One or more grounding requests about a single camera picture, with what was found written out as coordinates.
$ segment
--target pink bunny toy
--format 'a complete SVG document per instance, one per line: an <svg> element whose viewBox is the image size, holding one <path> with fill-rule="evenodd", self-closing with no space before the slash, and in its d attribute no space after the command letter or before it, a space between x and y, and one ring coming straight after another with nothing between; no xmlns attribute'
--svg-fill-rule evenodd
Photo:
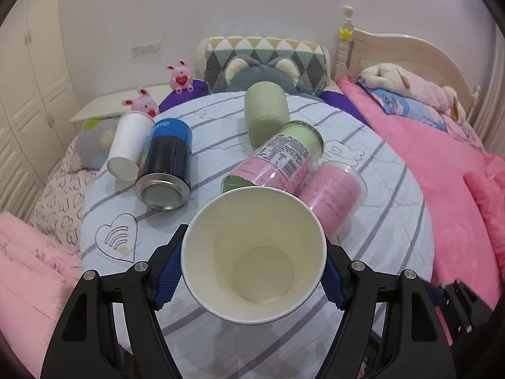
<svg viewBox="0 0 505 379"><path fill-rule="evenodd" d="M160 113L155 101L151 98L151 95L147 92L145 88L139 88L137 92L140 97L137 99L126 99L122 101L122 105L130 106L132 111L142 111L145 112L150 117L155 117Z"/></svg>
<svg viewBox="0 0 505 379"><path fill-rule="evenodd" d="M172 78L170 79L170 88L172 88L176 93L180 94L183 90L188 90L193 92L193 77L191 77L191 72L186 63L183 60L179 60L177 67L173 65L167 65L167 69L172 70Z"/></svg>

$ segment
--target white wall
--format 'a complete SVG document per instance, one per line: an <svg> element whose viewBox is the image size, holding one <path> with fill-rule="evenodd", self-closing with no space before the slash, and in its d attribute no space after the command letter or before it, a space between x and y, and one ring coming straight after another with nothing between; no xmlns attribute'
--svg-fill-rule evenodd
<svg viewBox="0 0 505 379"><path fill-rule="evenodd" d="M494 21L480 0L60 0L62 40L81 106L98 95L166 83L165 65L194 62L200 39L277 36L316 41L332 57L342 7L357 27L427 39L447 53L473 89L486 87ZM160 53L131 57L163 38Z"/></svg>

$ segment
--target wardrobe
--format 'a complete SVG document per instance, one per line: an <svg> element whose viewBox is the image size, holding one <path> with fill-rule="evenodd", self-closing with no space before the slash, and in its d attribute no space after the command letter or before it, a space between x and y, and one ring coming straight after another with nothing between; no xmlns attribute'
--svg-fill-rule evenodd
<svg viewBox="0 0 505 379"><path fill-rule="evenodd" d="M22 219L77 134L58 0L18 0L0 27L0 210Z"/></svg>

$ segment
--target screw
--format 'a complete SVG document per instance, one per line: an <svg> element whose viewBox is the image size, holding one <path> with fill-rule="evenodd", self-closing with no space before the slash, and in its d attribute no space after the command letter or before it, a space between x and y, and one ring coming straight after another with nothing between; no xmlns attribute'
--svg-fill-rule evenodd
<svg viewBox="0 0 505 379"><path fill-rule="evenodd" d="M405 271L403 271L403 274L405 275L405 278L409 280L414 280L417 277L417 273L411 269L406 269Z"/></svg>
<svg viewBox="0 0 505 379"><path fill-rule="evenodd" d="M143 271L145 271L145 270L147 269L147 267L148 267L148 266L149 266L149 265L148 265L148 263L147 263L147 262L142 261L142 262L137 262L137 263L135 264L135 267L134 267L134 268L135 268L135 270L136 270L137 272L143 272Z"/></svg>
<svg viewBox="0 0 505 379"><path fill-rule="evenodd" d="M96 275L97 273L95 271L86 271L82 277L85 280L92 280Z"/></svg>
<svg viewBox="0 0 505 379"><path fill-rule="evenodd" d="M354 261L351 266L355 271L363 271L365 269L365 264L361 261Z"/></svg>

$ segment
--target round table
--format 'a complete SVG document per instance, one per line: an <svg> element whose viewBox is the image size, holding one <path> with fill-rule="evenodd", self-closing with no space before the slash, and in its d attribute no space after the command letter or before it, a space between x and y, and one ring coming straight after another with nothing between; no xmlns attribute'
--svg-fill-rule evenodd
<svg viewBox="0 0 505 379"><path fill-rule="evenodd" d="M152 211L133 184L102 170L88 188L81 225L84 270L123 272L166 244L181 223L218 196L223 178L253 153L244 121L245 93L214 94L168 110L155 119L181 118L193 130L189 203L171 212ZM292 120L317 127L325 140L322 160L357 169L368 197L340 243L352 259L373 270L398 274L411 268L426 280L432 273L434 241L423 194L401 158L370 128L349 114L297 96L288 97ZM126 227L120 244L109 244L114 229ZM385 305L378 305L374 330L382 332ZM318 286L298 310L260 326L235 325L201 308L183 279L170 303L157 313L172 356L185 379L314 377L335 336L342 313ZM121 305L115 305L119 343L130 349Z"/></svg>

